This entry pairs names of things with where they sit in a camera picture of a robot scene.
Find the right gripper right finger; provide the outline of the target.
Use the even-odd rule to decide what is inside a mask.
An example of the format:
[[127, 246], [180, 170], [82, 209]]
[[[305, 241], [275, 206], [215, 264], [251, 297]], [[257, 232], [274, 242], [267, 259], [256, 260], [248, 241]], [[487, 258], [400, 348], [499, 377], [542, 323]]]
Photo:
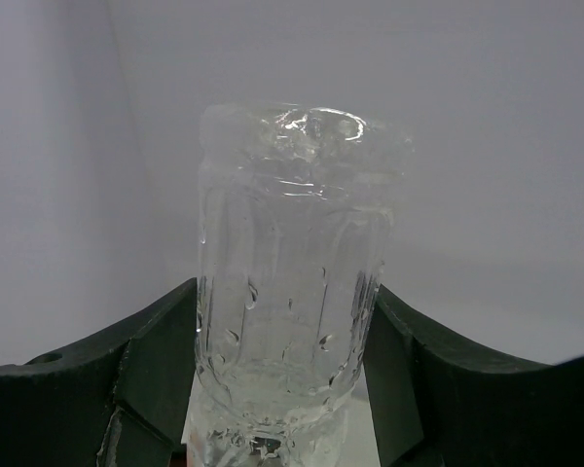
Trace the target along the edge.
[[383, 466], [584, 466], [584, 356], [488, 348], [381, 288], [364, 367]]

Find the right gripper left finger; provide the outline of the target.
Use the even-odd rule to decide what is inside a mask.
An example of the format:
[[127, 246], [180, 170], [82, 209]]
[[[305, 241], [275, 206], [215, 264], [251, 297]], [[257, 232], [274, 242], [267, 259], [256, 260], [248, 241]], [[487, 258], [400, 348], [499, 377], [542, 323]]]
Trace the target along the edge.
[[197, 281], [23, 365], [0, 366], [0, 466], [167, 466], [195, 373]]

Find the clear unlabelled plastic bottle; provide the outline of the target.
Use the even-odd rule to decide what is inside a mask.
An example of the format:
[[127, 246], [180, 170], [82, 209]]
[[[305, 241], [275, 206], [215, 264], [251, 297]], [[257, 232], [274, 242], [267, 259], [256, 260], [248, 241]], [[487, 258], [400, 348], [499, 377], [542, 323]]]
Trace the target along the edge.
[[334, 466], [410, 140], [327, 107], [201, 117], [196, 466]]

